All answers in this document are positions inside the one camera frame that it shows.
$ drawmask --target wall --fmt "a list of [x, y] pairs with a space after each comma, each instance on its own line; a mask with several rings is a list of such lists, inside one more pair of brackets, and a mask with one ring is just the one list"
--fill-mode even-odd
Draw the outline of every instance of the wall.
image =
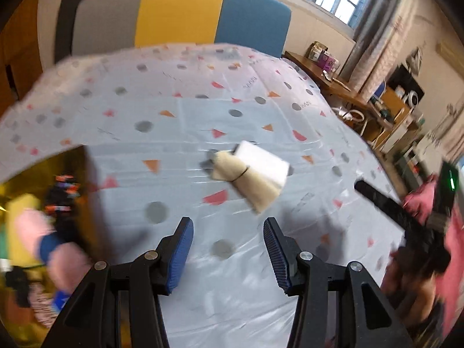
[[422, 67], [417, 82], [425, 91], [418, 109], [424, 114], [422, 131], [436, 127], [446, 112], [446, 105], [455, 105], [464, 98], [464, 80], [436, 52], [437, 43], [445, 40], [456, 51], [464, 53], [456, 32], [434, 0], [420, 0], [414, 25], [398, 56], [403, 61], [417, 46], [423, 47]]
[[[40, 58], [44, 69], [53, 66], [55, 25], [60, 2], [61, 0], [39, 0], [37, 26]], [[292, 10], [292, 17], [284, 49], [303, 55], [308, 46], [317, 40], [328, 46], [329, 51], [343, 64], [354, 42], [309, 11], [287, 5]]]

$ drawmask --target patterned plastic sheet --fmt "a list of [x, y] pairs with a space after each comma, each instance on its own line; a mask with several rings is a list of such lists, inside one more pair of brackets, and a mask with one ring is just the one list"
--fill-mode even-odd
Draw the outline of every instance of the patterned plastic sheet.
[[[291, 165], [261, 215], [209, 177], [212, 153], [241, 140]], [[88, 145], [94, 220], [112, 263], [155, 248], [183, 216], [193, 220], [179, 287], [161, 299], [173, 348], [286, 346], [296, 298], [272, 271], [262, 237], [269, 216], [304, 250], [335, 264], [358, 260], [377, 283], [402, 237], [353, 189], [364, 177], [396, 197], [367, 145], [305, 73], [249, 48], [168, 45], [71, 58], [6, 114], [0, 142], [1, 180]]]

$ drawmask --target silver bolt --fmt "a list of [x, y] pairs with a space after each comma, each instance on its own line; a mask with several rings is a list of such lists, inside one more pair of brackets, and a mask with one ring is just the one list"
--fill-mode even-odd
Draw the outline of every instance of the silver bolt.
[[362, 264], [361, 263], [351, 262], [349, 266], [353, 271], [361, 272], [361, 269], [362, 269]]
[[106, 268], [106, 262], [103, 260], [100, 260], [99, 262], [96, 262], [95, 265], [93, 266], [97, 271], [101, 271], [102, 269]]
[[303, 260], [311, 260], [313, 258], [313, 254], [309, 251], [301, 251], [300, 258]]
[[147, 260], [154, 260], [158, 257], [158, 253], [154, 250], [151, 250], [151, 251], [147, 251], [144, 256], [145, 256], [145, 259]]

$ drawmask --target blue band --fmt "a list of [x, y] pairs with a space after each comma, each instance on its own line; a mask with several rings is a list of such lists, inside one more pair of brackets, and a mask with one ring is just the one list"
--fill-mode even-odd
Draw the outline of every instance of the blue band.
[[64, 242], [58, 237], [58, 233], [54, 231], [47, 236], [43, 236], [42, 241], [40, 242], [40, 259], [45, 263], [48, 264], [50, 260], [50, 254], [63, 244]]

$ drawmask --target rolled beige cloth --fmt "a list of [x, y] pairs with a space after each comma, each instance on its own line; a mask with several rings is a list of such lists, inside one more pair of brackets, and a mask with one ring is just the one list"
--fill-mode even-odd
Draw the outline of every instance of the rolled beige cloth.
[[280, 194], [280, 188], [230, 152], [217, 152], [213, 163], [212, 178], [231, 182], [258, 213], [269, 207]]

